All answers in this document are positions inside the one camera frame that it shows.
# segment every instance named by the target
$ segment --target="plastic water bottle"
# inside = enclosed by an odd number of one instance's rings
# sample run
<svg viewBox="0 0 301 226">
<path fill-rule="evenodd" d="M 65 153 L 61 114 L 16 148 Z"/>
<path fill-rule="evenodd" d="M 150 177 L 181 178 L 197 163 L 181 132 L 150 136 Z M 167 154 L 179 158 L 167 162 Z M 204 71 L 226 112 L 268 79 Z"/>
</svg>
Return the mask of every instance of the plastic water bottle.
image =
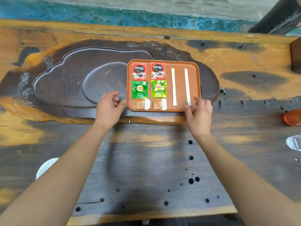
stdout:
<svg viewBox="0 0 301 226">
<path fill-rule="evenodd" d="M 301 135 L 288 137 L 286 139 L 286 144 L 290 149 L 301 152 Z"/>
</svg>

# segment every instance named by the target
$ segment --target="light green tea packet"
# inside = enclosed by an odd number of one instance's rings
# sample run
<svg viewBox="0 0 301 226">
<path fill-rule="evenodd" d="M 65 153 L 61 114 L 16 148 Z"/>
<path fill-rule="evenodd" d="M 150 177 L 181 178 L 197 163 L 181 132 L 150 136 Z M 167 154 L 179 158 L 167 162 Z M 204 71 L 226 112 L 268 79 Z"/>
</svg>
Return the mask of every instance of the light green tea packet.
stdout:
<svg viewBox="0 0 301 226">
<path fill-rule="evenodd" d="M 166 80 L 152 80 L 151 81 L 151 95 L 152 98 L 167 98 Z"/>
<path fill-rule="evenodd" d="M 135 98 L 148 98 L 148 82 L 133 81 L 132 94 Z"/>
</svg>

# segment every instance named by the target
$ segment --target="carved wooden tray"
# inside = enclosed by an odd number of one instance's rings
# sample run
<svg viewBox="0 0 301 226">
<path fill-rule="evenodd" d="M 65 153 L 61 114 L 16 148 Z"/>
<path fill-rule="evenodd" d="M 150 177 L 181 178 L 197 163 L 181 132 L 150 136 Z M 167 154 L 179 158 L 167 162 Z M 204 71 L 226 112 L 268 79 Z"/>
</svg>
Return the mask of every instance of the carved wooden tray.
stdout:
<svg viewBox="0 0 301 226">
<path fill-rule="evenodd" d="M 168 44 L 85 40 L 54 52 L 49 49 L 46 54 L 38 65 L 5 75 L 0 83 L 4 108 L 33 121 L 92 123 L 104 93 L 118 90 L 119 98 L 126 99 L 127 64 L 132 59 L 194 62 L 200 70 L 202 98 L 215 100 L 219 93 L 218 80 L 209 67 Z M 149 118 L 182 115 L 127 108 L 122 118 L 139 117 L 136 122 L 152 123 Z"/>
</svg>

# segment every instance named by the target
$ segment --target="wood grain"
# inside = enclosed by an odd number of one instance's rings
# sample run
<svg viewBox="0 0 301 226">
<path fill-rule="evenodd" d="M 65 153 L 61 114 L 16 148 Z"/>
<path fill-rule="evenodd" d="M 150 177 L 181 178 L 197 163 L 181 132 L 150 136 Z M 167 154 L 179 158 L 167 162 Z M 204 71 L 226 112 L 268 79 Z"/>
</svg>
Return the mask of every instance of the wood grain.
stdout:
<svg viewBox="0 0 301 226">
<path fill-rule="evenodd" d="M 163 38 L 166 34 L 170 40 Z M 213 104 L 213 135 L 266 181 L 301 203 L 301 167 L 295 160 L 301 160 L 301 152 L 285 144 L 299 129 L 287 127 L 281 119 L 285 110 L 301 107 L 301 76 L 290 70 L 289 43 L 294 37 L 0 20 L 0 78 L 21 68 L 16 63 L 35 65 L 43 57 L 41 53 L 20 57 L 25 48 L 32 47 L 28 53 L 45 52 L 90 38 L 167 42 L 212 68 L 224 90 Z M 185 121 L 185 117 L 165 119 Z M 26 121 L 3 109 L 0 121 L 5 121 L 0 125 L 3 211 L 34 181 L 41 164 L 60 157 L 89 125 Z M 196 176 L 200 182 L 190 185 L 188 179 Z M 107 134 L 77 207 L 81 211 L 74 211 L 68 225 L 235 212 L 186 126 L 156 124 L 119 123 Z"/>
</svg>

